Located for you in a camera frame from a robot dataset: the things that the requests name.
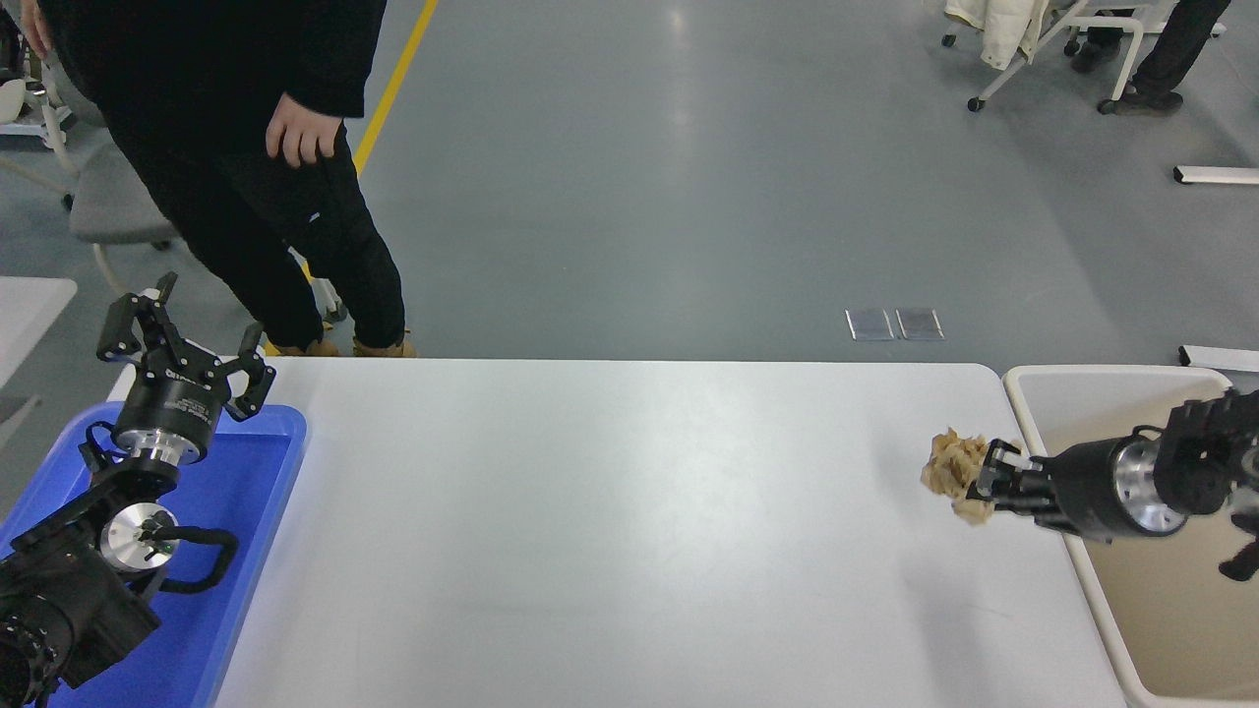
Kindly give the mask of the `person's left hand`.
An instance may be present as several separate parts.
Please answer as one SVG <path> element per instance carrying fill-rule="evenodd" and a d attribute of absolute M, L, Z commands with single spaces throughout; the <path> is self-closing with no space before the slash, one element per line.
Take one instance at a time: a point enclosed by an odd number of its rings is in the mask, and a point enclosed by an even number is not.
<path fill-rule="evenodd" d="M 282 157 L 293 169 L 335 157 L 341 128 L 342 117 L 324 115 L 292 94 L 281 94 L 264 132 L 266 156 Z"/>

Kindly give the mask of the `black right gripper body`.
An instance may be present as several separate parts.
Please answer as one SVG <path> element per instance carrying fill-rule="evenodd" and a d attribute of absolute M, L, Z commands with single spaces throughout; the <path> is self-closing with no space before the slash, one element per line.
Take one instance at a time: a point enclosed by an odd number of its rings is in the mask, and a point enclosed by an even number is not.
<path fill-rule="evenodd" d="M 1133 537 L 1134 522 L 1115 493 L 1115 455 L 1128 438 L 1075 443 L 1042 459 L 1053 489 L 1053 510 L 1042 527 L 1089 540 L 1109 543 Z"/>

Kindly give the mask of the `person's right hand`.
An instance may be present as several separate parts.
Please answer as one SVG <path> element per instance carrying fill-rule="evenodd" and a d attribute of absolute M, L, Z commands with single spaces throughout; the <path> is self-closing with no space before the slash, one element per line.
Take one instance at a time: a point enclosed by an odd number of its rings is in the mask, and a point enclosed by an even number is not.
<path fill-rule="evenodd" d="M 53 49 L 52 31 L 39 1 L 20 0 L 20 28 L 31 53 L 45 60 Z"/>

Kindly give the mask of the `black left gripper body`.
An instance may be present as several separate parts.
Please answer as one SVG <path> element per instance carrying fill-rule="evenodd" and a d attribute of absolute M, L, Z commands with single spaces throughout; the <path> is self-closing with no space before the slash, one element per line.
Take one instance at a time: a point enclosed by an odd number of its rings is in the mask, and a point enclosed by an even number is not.
<path fill-rule="evenodd" d="M 162 432 L 193 448 L 209 448 L 223 408 L 230 399 L 227 380 L 193 380 L 172 369 L 138 369 L 113 423 L 113 443 L 138 448 L 138 438 Z"/>

